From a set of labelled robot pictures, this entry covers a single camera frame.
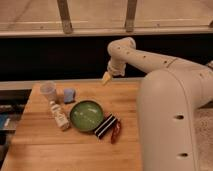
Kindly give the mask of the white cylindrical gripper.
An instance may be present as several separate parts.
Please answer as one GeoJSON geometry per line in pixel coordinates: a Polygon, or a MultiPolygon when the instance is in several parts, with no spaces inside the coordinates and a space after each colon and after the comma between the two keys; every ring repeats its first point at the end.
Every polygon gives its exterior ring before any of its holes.
{"type": "Polygon", "coordinates": [[[126,63],[116,59],[110,59],[107,66],[107,71],[102,77],[102,84],[106,85],[112,76],[124,76],[126,63]]]}

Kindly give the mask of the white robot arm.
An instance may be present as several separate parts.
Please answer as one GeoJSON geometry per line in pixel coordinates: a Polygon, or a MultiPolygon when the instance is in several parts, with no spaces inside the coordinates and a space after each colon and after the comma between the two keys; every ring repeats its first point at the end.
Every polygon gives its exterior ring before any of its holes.
{"type": "Polygon", "coordinates": [[[146,73],[137,113],[143,171],[200,171],[196,109],[213,101],[213,68],[136,48],[131,37],[112,41],[102,81],[125,74],[128,64],[146,73]]]}

